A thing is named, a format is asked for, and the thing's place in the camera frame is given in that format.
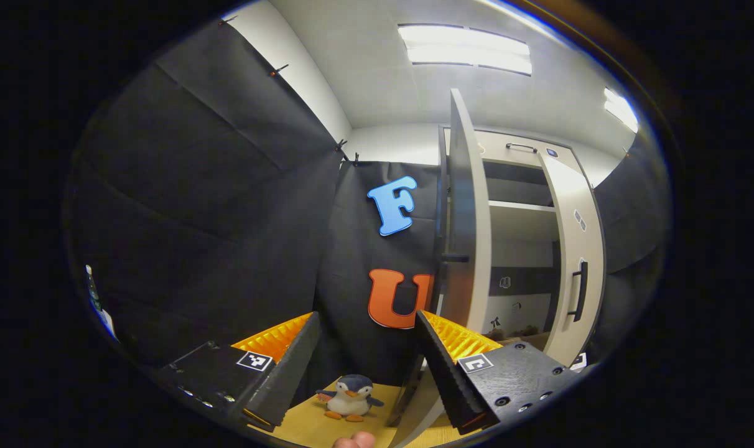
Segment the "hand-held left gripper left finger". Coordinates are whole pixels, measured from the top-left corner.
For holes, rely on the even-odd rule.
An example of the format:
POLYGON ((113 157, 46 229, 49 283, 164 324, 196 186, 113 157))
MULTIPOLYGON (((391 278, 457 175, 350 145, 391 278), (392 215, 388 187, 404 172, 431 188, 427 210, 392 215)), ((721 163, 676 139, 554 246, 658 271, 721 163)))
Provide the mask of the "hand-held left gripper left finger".
POLYGON ((166 390, 231 430, 273 432, 289 410, 321 334, 317 312, 230 345, 208 341, 155 373, 166 390))

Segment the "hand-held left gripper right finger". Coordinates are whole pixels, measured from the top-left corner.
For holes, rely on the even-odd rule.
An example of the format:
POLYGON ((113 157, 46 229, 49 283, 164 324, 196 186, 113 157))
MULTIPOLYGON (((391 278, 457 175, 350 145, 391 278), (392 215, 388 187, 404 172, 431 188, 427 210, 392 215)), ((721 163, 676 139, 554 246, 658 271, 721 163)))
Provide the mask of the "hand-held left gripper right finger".
POLYGON ((463 436, 519 426, 580 380, 530 343, 502 345, 425 310, 414 331, 449 422, 463 436))

